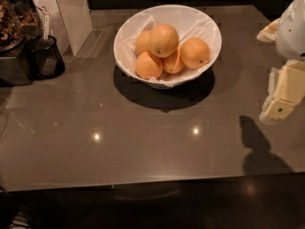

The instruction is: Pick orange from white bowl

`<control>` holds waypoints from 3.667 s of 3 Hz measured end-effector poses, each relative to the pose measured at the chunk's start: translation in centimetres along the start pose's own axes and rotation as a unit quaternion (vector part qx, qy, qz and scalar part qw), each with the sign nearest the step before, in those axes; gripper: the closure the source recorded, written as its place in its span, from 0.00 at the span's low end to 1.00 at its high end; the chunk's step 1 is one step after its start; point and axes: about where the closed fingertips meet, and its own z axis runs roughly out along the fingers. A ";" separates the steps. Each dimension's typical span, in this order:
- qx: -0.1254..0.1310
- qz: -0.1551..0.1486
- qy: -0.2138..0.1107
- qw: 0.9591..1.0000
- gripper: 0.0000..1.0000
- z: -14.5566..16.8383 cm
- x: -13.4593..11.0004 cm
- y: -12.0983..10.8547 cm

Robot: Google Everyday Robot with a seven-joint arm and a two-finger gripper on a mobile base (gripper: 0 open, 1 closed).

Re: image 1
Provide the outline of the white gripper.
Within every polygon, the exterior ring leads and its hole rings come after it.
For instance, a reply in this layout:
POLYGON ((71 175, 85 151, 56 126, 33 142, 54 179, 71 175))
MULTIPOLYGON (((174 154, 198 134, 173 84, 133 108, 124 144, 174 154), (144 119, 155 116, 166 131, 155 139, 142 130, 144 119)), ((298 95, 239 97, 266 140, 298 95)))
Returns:
POLYGON ((294 0, 256 39, 275 42, 278 54, 293 59, 269 74, 268 96, 259 120, 273 125, 287 118, 305 97, 305 0, 294 0))

